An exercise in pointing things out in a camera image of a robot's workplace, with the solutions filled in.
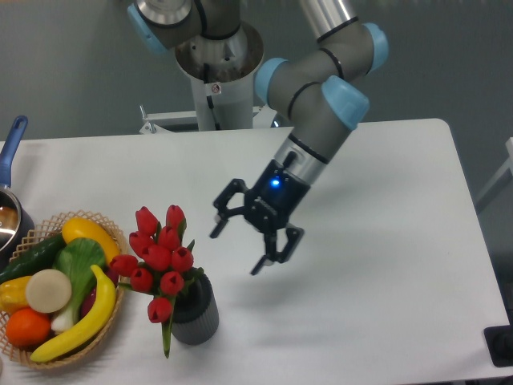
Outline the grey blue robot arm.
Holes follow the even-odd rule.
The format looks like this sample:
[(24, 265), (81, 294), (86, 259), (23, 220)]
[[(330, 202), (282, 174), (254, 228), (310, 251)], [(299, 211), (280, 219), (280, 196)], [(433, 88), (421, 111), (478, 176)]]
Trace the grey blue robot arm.
[(264, 59), (261, 36), (238, 1), (134, 1), (127, 14), (146, 46), (173, 51), (190, 79), (200, 130), (253, 126), (261, 99), (293, 126), (253, 187), (231, 181), (214, 201), (218, 237), (241, 215), (264, 237), (259, 266), (287, 262), (303, 236), (289, 218), (362, 121), (369, 100), (352, 82), (384, 64), (389, 43), (348, 1), (303, 1), (318, 48), (292, 63)]

